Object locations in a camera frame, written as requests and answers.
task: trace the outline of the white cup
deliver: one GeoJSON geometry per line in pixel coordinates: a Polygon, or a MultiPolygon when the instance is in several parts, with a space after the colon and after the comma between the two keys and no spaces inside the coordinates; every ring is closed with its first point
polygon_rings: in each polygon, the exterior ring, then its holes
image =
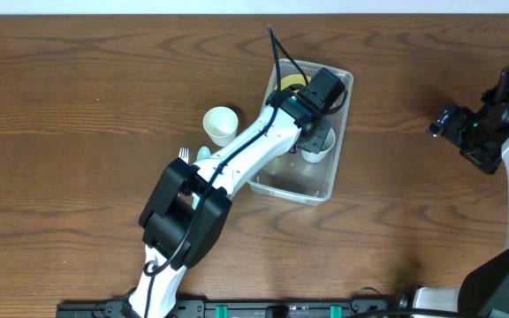
{"type": "Polygon", "coordinates": [[[333,148],[333,145],[335,145],[335,132],[333,132],[333,128],[330,128],[329,132],[327,132],[327,137],[325,137],[322,151],[314,154],[310,151],[301,150],[301,156],[304,157],[304,159],[306,159],[306,161],[309,163],[319,163],[333,148]]]}
{"type": "Polygon", "coordinates": [[[218,106],[203,117],[203,129],[219,147],[227,146],[237,136],[239,119],[234,111],[218,106]]]}

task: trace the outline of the plastic bin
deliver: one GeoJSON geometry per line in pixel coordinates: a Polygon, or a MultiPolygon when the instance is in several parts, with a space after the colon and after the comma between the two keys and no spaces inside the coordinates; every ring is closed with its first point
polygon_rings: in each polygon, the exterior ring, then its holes
{"type": "MultiPolygon", "coordinates": [[[[326,65],[309,63],[296,60],[296,63],[304,70],[307,76],[314,77],[322,68],[327,68],[339,76],[348,90],[348,96],[342,110],[326,117],[330,121],[335,132],[336,140],[330,153],[319,163],[308,163],[301,156],[301,150],[297,154],[286,153],[274,158],[262,169],[256,172],[248,184],[256,193],[267,194],[273,197],[283,198],[316,206],[331,197],[333,182],[337,172],[337,164],[343,135],[345,133],[346,118],[349,113],[349,102],[353,90],[353,75],[350,72],[339,70],[326,65]]],[[[282,77],[298,74],[298,70],[286,59],[279,60],[282,77]]],[[[276,69],[272,68],[272,76],[266,89],[262,107],[268,95],[277,84],[276,69]]]]}

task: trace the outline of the fork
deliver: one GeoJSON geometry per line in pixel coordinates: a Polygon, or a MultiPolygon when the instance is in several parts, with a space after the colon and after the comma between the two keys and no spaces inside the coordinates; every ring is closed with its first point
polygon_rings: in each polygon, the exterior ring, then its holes
{"type": "Polygon", "coordinates": [[[182,147],[180,149],[180,153],[178,155],[180,159],[184,160],[185,163],[189,163],[190,161],[190,148],[182,147]]]}

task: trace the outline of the white wall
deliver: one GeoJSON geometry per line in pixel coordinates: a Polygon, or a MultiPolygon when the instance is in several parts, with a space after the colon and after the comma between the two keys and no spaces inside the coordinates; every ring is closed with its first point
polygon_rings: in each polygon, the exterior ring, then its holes
{"type": "Polygon", "coordinates": [[[509,0],[0,0],[0,14],[509,13],[509,0]]]}

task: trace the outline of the wooden table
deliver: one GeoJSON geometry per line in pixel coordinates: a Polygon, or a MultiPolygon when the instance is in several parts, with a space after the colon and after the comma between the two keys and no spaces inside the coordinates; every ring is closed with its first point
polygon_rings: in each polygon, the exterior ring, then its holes
{"type": "Polygon", "coordinates": [[[486,176],[425,129],[480,108],[509,64],[509,16],[0,17],[0,317],[138,283],[138,216],[203,114],[261,107],[266,24],[301,60],[354,75],[335,188],[319,207],[243,187],[180,292],[347,299],[459,286],[505,243],[505,168],[486,176]]]}

